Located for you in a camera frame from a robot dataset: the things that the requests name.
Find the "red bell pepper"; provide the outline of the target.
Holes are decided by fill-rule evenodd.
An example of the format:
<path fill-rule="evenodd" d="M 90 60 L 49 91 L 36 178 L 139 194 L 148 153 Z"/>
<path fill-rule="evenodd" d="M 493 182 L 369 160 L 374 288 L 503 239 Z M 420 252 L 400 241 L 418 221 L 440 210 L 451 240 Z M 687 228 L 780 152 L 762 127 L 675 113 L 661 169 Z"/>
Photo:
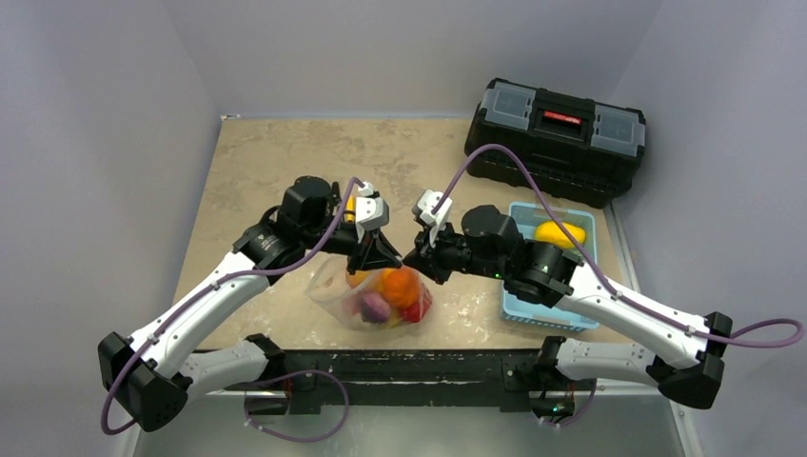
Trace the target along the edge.
<path fill-rule="evenodd" d="M 420 296 L 411 305 L 400 309 L 400 316 L 409 324 L 419 323 L 431 309 L 432 303 L 433 296 L 430 290 L 422 288 Z"/>

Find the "clear zip top bag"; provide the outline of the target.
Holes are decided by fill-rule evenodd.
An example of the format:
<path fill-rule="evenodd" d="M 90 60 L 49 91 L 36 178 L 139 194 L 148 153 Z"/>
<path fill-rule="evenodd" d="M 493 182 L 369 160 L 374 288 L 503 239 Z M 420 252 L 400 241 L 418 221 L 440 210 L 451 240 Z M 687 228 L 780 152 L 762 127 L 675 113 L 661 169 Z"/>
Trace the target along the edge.
<path fill-rule="evenodd" d="M 347 261 L 328 259 L 305 288 L 306 296 L 343 326 L 378 331 L 420 323 L 433 296 L 410 267 L 347 270 Z"/>

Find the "purple red onion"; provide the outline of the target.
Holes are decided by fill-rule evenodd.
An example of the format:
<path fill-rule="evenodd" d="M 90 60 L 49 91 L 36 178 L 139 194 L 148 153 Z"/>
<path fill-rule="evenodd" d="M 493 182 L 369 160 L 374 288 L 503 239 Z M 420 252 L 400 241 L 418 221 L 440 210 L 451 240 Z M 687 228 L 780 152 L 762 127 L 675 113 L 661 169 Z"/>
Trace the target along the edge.
<path fill-rule="evenodd" d="M 369 324 L 380 324 L 392 313 L 392 306 L 376 291 L 363 293 L 358 303 L 362 321 Z"/>

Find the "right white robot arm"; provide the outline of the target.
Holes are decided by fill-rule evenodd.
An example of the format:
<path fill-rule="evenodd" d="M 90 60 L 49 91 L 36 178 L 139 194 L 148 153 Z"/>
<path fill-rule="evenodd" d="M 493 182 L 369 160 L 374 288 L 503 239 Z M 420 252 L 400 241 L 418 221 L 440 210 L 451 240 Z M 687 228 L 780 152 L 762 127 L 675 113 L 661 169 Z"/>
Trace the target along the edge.
<path fill-rule="evenodd" d="M 730 333 L 728 317 L 669 308 L 614 283 L 573 251 L 525 239 L 516 222 L 492 205 L 468 211 L 459 231 L 433 208 L 425 203 L 412 209 L 423 230 L 403 259 L 406 266 L 437 284 L 454 272 L 496 279 L 530 305 L 570 311 L 630 338 L 628 344 L 545 338 L 534 363 L 542 385 L 611 379 L 655 387 L 691 408 L 715 403 L 725 367 L 725 345 L 715 339 Z"/>

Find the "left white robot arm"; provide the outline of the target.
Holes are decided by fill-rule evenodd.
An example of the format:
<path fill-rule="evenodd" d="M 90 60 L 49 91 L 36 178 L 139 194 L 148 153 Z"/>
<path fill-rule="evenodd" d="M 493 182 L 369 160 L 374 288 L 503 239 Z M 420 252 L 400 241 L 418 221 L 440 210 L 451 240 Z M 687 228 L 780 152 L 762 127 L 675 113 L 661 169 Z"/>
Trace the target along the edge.
<path fill-rule="evenodd" d="M 262 335 L 211 352 L 199 345 L 235 310 L 276 285 L 320 252 L 343 255 L 351 272 L 398 268 L 400 254 L 382 229 L 389 208 L 368 182 L 345 188 L 315 176 L 295 180 L 281 203 L 233 243 L 205 280 L 168 311 L 128 336 L 112 332 L 98 346 L 107 398 L 101 429 L 113 405 L 129 422 L 153 431 L 188 401 L 238 385 L 271 389 L 286 377 L 284 352 Z"/>

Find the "yellow bell pepper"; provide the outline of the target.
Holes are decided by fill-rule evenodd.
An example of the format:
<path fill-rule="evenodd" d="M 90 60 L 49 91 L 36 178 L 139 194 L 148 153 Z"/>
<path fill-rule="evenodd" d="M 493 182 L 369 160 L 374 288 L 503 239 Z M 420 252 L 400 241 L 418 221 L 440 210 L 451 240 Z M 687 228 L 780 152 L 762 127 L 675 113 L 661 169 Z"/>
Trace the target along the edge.
<path fill-rule="evenodd" d="M 379 329 L 392 329 L 399 326 L 406 325 L 407 321 L 402 317 L 400 313 L 397 312 L 396 309 L 390 314 L 389 318 L 384 322 L 377 325 Z"/>

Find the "orange mini pumpkin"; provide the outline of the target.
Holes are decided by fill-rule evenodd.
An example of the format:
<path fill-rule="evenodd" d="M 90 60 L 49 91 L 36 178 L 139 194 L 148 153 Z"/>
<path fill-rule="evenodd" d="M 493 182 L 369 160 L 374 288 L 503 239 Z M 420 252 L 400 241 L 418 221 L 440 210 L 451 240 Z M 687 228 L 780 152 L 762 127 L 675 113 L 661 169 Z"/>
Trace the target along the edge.
<path fill-rule="evenodd" d="M 393 308 L 407 308 L 420 298 L 420 280 L 412 268 L 387 269 L 381 287 L 381 295 Z"/>

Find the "peach fruit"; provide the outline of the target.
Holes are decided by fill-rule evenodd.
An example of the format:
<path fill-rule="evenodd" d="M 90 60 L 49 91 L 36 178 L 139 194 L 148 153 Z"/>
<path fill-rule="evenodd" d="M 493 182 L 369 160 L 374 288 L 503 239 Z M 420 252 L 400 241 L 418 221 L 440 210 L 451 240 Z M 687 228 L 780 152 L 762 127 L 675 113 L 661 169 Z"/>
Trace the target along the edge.
<path fill-rule="evenodd" d="M 370 288 L 377 284 L 377 274 L 374 271 L 357 270 L 355 273 L 345 273 L 345 281 L 351 289 Z"/>

